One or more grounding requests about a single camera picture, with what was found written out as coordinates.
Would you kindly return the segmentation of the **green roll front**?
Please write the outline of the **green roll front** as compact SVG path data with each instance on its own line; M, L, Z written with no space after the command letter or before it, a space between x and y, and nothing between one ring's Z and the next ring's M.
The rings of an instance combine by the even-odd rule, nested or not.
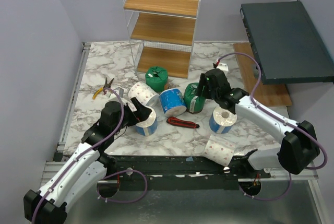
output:
M184 92L184 102L186 104L186 111L192 114L200 113L205 105L206 99L197 96L198 82L193 82L187 85Z

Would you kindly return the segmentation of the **green roll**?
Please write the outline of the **green roll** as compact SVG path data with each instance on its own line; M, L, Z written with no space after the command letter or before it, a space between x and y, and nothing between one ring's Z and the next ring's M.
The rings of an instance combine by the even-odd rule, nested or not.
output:
M157 93L165 89L168 79L168 71L159 66L149 68L145 74L146 84Z
M193 82L187 85L184 92L184 102L186 104L186 111L192 114L200 113L205 105L206 99L197 96L198 82Z

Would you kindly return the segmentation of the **green roll back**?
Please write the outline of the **green roll back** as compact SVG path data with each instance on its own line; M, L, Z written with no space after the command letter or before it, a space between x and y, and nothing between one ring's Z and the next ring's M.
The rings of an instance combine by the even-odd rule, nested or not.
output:
M146 84L157 93L165 89L168 79L168 71L159 66L149 68L145 74Z

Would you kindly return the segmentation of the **white wire wooden shelf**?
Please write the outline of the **white wire wooden shelf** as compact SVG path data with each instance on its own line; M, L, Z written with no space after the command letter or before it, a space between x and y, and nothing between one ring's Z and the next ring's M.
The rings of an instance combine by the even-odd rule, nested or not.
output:
M201 0L122 0L135 70L187 78Z

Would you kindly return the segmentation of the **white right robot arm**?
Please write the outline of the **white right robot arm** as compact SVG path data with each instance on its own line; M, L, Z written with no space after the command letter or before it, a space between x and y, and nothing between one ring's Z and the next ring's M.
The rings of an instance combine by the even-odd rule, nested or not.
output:
M248 119L271 135L280 148L253 150L240 172L252 178L264 168L283 168L300 174L320 154L314 126L284 117L265 107L241 88L231 88L225 73L217 68L200 75L197 96L215 101L218 107L231 114Z

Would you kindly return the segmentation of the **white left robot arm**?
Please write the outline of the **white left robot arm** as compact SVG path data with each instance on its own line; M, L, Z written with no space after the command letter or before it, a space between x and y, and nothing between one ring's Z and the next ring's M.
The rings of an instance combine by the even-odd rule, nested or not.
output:
M115 160L105 150L124 127L147 120L152 108L131 99L135 111L121 100L109 101L101 116L85 133L75 152L39 190L23 198L25 218L31 223L64 223L69 211L99 180L115 176Z

